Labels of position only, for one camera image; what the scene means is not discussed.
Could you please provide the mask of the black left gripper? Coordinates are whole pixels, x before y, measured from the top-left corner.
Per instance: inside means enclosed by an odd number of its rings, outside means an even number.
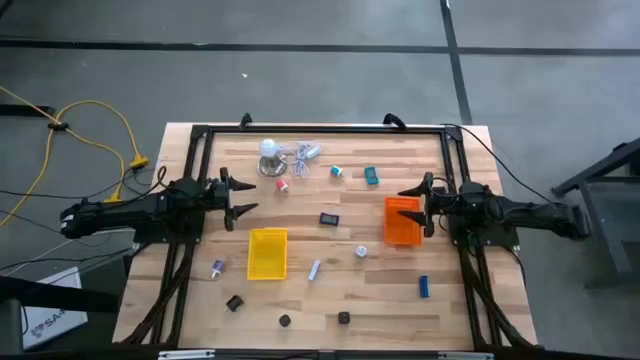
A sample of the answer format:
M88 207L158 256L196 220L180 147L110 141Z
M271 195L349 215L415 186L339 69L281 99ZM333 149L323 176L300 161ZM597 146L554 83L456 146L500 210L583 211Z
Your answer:
M220 169L220 176L218 178L209 180L207 190L209 209L222 210L224 212L224 226L227 231L233 231L235 220L258 206L258 203L232 206L230 191L245 191L255 188L256 186L253 184L231 179L227 167Z

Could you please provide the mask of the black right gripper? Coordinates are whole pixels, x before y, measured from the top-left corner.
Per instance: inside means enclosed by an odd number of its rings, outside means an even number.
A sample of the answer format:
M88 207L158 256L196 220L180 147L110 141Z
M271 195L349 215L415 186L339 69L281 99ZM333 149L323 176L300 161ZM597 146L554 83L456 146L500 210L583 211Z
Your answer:
M424 235L429 238L434 235L434 221L433 216L440 214L442 209L450 204L448 200L448 193L445 187L434 187L433 183L436 179L433 173L426 172L423 178L423 184L420 184L414 188L403 190L398 192L399 196L406 197L421 197L425 195L424 212L399 210L398 214L406 217L419 226L424 226Z

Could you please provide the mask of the orange plastic basket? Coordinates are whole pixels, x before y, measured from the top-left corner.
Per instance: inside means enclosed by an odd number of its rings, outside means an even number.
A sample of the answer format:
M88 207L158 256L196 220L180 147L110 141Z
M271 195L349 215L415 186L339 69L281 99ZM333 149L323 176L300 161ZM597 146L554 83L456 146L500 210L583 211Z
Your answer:
M384 199L384 241L390 245L417 246L422 242L418 223L400 211L418 212L420 200L415 197L389 196Z

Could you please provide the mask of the white light bulb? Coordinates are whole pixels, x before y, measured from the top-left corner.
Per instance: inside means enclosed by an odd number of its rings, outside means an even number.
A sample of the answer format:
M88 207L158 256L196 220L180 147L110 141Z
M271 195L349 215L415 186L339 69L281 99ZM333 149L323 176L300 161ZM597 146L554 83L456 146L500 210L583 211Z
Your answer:
M286 155L273 139L263 139L259 143L260 159L258 172L265 177L279 177L288 167Z

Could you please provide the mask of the yellow plastic basket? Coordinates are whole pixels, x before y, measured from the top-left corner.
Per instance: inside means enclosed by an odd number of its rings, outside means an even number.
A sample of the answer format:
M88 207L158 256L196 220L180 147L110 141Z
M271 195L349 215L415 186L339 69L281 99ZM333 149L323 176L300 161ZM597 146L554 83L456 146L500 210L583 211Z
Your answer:
M287 276L288 230L252 229L249 235L247 279L284 280Z

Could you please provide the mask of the black metal stand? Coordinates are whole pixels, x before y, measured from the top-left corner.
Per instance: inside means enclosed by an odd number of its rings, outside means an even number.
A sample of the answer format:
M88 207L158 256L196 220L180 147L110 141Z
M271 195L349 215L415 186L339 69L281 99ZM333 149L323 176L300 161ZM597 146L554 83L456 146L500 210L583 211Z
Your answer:
M593 279L588 290L640 287L640 137L553 187L562 197L581 193L592 236L607 248L613 275Z

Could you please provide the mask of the black bench bar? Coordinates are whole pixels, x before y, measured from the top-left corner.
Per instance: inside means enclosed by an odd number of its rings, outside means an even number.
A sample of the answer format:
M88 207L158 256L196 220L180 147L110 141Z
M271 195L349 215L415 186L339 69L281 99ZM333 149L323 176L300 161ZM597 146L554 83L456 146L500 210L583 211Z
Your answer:
M116 313L120 298L115 294L94 290L61 287L13 277L0 276L0 312L8 310L11 317L0 321L0 360L42 360L91 358L90 352L104 353L109 345L91 340L75 347L23 352L22 330L17 323L22 305L29 307L59 308L62 310Z

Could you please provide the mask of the white printed sign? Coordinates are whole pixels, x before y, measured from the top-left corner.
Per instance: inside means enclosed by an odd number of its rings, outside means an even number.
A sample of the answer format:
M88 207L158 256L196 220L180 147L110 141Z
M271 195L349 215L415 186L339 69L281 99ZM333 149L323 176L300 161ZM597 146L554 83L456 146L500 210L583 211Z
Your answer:
M42 278L39 283L82 288L78 267ZM23 306L21 321L23 349L29 350L87 323L88 315L81 311Z

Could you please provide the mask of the black flat floor bar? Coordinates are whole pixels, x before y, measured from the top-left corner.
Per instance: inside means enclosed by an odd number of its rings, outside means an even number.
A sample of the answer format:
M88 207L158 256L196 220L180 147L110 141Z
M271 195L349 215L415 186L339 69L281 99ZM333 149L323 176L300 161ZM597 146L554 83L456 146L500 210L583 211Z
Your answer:
M55 109L50 106L37 106L33 108L28 105L0 104L0 116L7 117L46 117L53 116Z

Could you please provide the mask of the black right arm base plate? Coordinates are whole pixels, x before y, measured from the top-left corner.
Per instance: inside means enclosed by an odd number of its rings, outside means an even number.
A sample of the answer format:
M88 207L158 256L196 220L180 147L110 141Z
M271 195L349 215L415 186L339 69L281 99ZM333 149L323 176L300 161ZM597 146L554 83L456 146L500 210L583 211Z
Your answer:
M471 247L513 247L519 244L516 229L500 224L472 226L459 218L452 218L449 223L449 232L455 241Z

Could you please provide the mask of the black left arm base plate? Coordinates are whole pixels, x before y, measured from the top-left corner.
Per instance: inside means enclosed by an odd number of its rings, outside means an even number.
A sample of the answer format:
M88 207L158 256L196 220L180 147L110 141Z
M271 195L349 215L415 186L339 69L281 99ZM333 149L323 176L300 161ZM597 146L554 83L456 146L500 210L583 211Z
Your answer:
M136 228L134 241L145 244L196 244L201 238L202 229L202 221L153 222Z

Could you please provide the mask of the black aluminium table frame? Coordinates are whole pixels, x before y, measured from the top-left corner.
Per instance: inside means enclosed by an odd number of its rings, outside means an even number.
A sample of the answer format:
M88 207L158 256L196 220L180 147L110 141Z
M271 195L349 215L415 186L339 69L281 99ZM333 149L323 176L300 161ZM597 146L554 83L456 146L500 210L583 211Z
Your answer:
M384 241L384 199L416 186L425 172L437 176L468 173L493 191L502 189L491 143L484 126L464 137L466 163L455 152L443 152L441 134L421 126L409 134L393 129L376 132L355 126L286 125L270 137L293 146L316 143L320 155L304 178L286 177L287 192L257 172L260 137L216 132L209 172L227 167L255 189L238 192L238 204L258 203L226 231L220 213L206 218L195 247L187 285L182 347L468 350L472 347L468 310L456 248L443 228L419 246L394 247ZM343 177L330 174L343 169ZM378 185L368 185L364 169L376 168ZM338 226L319 223L320 214L338 215ZM252 229L288 230L287 276L284 280L248 280ZM367 248L359 258L356 247ZM224 272L211 278L215 260ZM314 281L308 276L320 260ZM419 277L429 278L430 297L419 295ZM225 303L239 295L236 312ZM349 312L350 323L338 323ZM291 318L281 327L279 318Z

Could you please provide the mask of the silver metal bracket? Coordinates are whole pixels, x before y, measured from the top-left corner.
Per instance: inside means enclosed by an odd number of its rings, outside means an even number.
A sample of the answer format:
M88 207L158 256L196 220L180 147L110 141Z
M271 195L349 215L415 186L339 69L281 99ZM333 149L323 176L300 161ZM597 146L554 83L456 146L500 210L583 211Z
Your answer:
M495 360L495 356L492 353L447 351L447 352L439 352L437 359L438 360Z
M172 350L160 352L157 360L203 360L212 359L215 356L216 351L213 349Z

